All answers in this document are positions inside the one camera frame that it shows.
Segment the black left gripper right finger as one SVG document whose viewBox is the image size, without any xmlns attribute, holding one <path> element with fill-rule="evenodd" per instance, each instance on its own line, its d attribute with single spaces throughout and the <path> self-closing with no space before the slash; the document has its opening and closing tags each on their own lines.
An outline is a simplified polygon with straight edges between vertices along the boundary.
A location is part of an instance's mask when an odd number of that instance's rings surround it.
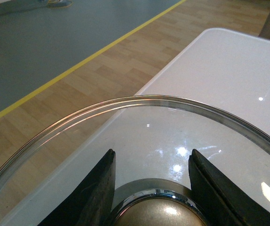
<svg viewBox="0 0 270 226">
<path fill-rule="evenodd" d="M 189 157 L 189 177 L 194 201 L 212 226 L 270 226 L 270 213 L 196 149 Z"/>
</svg>

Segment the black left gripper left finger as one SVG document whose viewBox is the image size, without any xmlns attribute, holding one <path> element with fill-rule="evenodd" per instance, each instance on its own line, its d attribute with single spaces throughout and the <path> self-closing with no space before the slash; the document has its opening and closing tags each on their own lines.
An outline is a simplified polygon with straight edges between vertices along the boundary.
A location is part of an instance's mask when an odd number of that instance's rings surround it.
<svg viewBox="0 0 270 226">
<path fill-rule="evenodd" d="M 102 226 L 111 212 L 116 154 L 109 149 L 75 190 L 40 226 Z"/>
</svg>

